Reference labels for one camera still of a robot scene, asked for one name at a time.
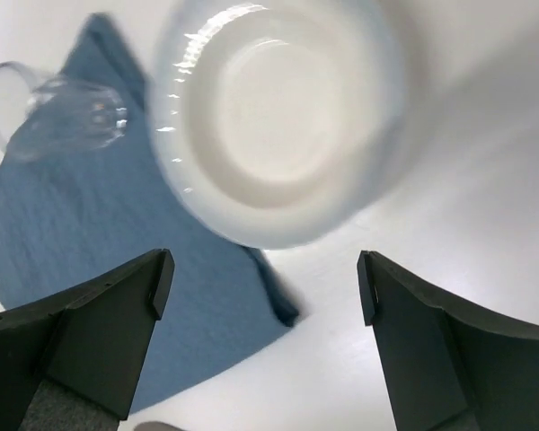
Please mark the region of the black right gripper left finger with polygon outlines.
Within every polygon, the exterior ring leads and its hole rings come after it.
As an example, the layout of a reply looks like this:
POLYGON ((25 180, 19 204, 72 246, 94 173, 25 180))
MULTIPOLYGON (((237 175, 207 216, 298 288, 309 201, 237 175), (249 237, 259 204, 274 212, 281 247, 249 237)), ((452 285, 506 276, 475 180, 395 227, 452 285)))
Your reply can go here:
POLYGON ((128 418, 170 293, 174 260, 149 251, 0 312, 0 430, 115 430, 128 418))

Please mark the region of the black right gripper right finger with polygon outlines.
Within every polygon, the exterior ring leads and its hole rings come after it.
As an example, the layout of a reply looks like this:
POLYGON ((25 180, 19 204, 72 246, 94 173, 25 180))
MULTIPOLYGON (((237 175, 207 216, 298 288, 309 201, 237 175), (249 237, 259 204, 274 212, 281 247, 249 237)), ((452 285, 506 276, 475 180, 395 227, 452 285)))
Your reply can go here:
POLYGON ((357 262, 399 430, 539 430, 539 326, 434 286, 382 254, 357 262))

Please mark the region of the blue cloth napkin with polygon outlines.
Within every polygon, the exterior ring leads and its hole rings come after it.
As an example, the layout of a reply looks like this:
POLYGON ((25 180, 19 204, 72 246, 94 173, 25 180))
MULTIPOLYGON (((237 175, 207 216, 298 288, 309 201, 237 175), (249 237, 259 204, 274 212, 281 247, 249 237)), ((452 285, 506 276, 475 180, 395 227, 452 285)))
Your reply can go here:
POLYGON ((165 184, 146 122, 146 80, 109 16, 92 14, 63 68, 117 90, 128 108, 111 145, 0 164, 0 302, 14 308, 152 249, 175 261, 132 410, 242 362, 298 316, 262 253, 205 228, 165 184))

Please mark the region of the clear plastic cup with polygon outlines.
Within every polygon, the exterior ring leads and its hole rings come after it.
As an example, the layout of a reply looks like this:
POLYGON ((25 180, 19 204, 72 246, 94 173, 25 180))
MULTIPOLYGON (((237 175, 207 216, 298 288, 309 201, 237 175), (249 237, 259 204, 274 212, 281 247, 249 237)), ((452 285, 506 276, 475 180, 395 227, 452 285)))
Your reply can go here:
POLYGON ((126 103, 107 85, 0 63, 0 150, 10 159, 100 149, 127 124, 126 103))

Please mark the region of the white plate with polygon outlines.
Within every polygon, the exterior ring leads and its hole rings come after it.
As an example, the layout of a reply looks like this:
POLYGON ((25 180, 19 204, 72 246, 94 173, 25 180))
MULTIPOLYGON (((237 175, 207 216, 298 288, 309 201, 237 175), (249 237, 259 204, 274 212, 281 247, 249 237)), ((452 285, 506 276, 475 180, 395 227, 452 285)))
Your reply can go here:
POLYGON ((408 90, 376 1, 179 1, 156 47, 152 147, 207 229, 295 247, 379 195, 408 90))

